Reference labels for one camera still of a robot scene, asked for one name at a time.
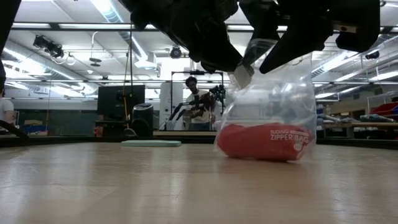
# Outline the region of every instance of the person's arm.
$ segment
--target person's arm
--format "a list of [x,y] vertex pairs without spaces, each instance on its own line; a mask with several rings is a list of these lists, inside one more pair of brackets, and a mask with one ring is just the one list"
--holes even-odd
[[4,104],[4,111],[6,112],[5,121],[15,125],[15,112],[14,112],[14,105],[11,101],[6,100]]

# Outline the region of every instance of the plastic bag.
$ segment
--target plastic bag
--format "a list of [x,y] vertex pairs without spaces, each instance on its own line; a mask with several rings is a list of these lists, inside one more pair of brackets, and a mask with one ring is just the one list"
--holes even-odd
[[[251,50],[244,57],[259,58],[261,55],[253,54],[263,54],[262,47],[273,44],[252,40]],[[261,74],[256,66],[252,65],[254,74],[249,85],[231,94],[232,103],[224,111],[216,147],[229,157],[298,160],[315,145],[316,138],[311,55],[267,74]],[[230,86],[236,89],[236,83]]]

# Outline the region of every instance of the ceiling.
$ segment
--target ceiling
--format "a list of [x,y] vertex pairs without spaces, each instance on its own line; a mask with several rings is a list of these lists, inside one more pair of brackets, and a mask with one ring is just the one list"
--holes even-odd
[[[117,1],[117,0],[22,0],[21,6],[17,13],[15,22],[85,22],[85,23],[104,23],[107,20],[95,7],[93,2],[95,1],[111,1],[114,5],[114,9],[118,11],[122,22],[129,22],[129,12]],[[396,7],[382,7],[381,9],[381,24],[382,26],[396,26],[398,25],[398,14],[396,13]],[[235,15],[230,17],[227,24],[248,24],[247,19],[241,10]],[[117,32],[98,32],[93,38],[94,32],[59,32],[59,31],[27,31],[27,30],[12,30],[9,35],[9,41],[23,47],[24,49],[30,50],[33,54],[41,55],[49,63],[46,64],[48,67],[61,66],[65,69],[63,73],[68,73],[75,79],[101,79],[103,76],[108,76],[109,79],[122,80],[126,73],[129,74],[129,68],[126,53],[128,44],[122,39]],[[70,53],[76,59],[76,62],[72,65],[73,59],[69,58],[69,61],[65,61],[64,58],[50,61],[51,57],[49,54],[42,50],[37,50],[33,45],[33,41],[36,35],[44,35],[46,38],[61,44],[63,50]],[[134,32],[134,37],[137,43],[146,51],[152,52],[157,56],[157,63],[162,66],[162,69],[167,67],[169,70],[175,70],[175,68],[189,68],[190,61],[187,58],[181,58],[178,60],[171,60],[167,57],[167,52],[172,48],[173,42],[161,32]],[[231,43],[235,48],[243,54],[246,45],[248,44],[251,33],[250,32],[231,32],[229,33]],[[332,60],[336,55],[342,53],[335,44],[336,35],[331,36],[325,42],[325,49],[321,52],[314,52],[312,55],[313,68],[321,67],[327,61]],[[380,50],[380,58],[377,61],[381,61],[382,58],[389,58],[396,53],[396,42],[391,42],[387,47]],[[99,58],[102,60],[100,67],[93,67],[90,57]],[[395,60],[390,61],[386,66],[392,66],[395,64]],[[375,60],[365,61],[365,65],[372,65],[376,63]],[[361,62],[361,57],[352,58],[349,62],[342,63],[340,66],[335,66],[330,69],[330,72],[337,72],[341,77],[343,75],[350,74],[364,66],[364,62]],[[374,69],[368,71],[368,75],[372,74]],[[145,74],[144,79],[158,79],[166,80],[170,77],[161,76],[161,71],[156,72],[155,70],[146,70],[143,68],[137,68],[133,66],[133,74],[137,75],[134,79],[142,79],[139,74]],[[316,81],[335,81],[338,77],[329,76],[329,73],[323,73],[317,77]],[[358,80],[364,78],[363,73],[352,77],[347,80]],[[219,80],[219,76],[204,76],[199,77],[202,80]],[[319,92],[328,92],[333,90],[334,85],[322,85],[317,88]]]

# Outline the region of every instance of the white t-shirt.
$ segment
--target white t-shirt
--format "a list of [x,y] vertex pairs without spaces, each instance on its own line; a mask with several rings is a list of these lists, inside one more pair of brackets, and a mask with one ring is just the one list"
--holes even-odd
[[0,120],[6,120],[6,111],[14,111],[14,105],[11,103],[11,101],[0,98]]
[[[202,95],[208,93],[205,90],[199,90],[199,92],[197,94],[191,94],[188,96],[187,98],[187,102],[191,102],[193,100],[195,100],[195,96],[198,95],[199,97],[201,97]],[[210,122],[210,112],[205,110],[205,112],[203,112],[202,116],[197,116],[196,118],[193,118],[191,120],[192,123],[195,124],[202,124],[202,123],[207,123]]]

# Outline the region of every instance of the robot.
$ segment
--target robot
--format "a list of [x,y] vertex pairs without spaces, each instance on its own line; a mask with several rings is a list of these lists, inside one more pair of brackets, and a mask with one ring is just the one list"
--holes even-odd
[[[119,0],[131,12],[138,30],[152,24],[189,51],[207,72],[233,72],[261,56],[246,58],[228,39],[227,18],[238,10],[238,0]],[[340,49],[364,52],[380,33],[379,0],[240,0],[239,6],[254,28],[251,40],[274,40],[275,46],[259,67],[267,73],[314,50],[339,32]],[[278,26],[287,26],[279,37]]]

